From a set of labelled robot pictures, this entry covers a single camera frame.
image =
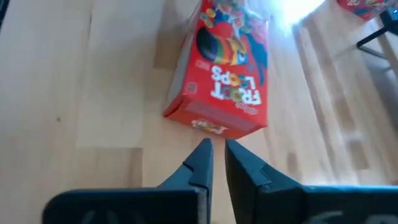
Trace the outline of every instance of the red cereal box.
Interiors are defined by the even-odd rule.
[[[337,0],[342,8],[351,11],[365,21],[378,16],[397,2],[398,0]]]
[[[164,116],[233,139],[267,126],[267,22],[243,1],[198,4]]]

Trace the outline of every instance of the red object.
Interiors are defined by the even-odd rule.
[[[244,6],[202,0],[164,116],[226,138],[267,126],[267,24]]]
[[[337,0],[344,9],[351,11],[365,21],[378,16],[398,0]]]

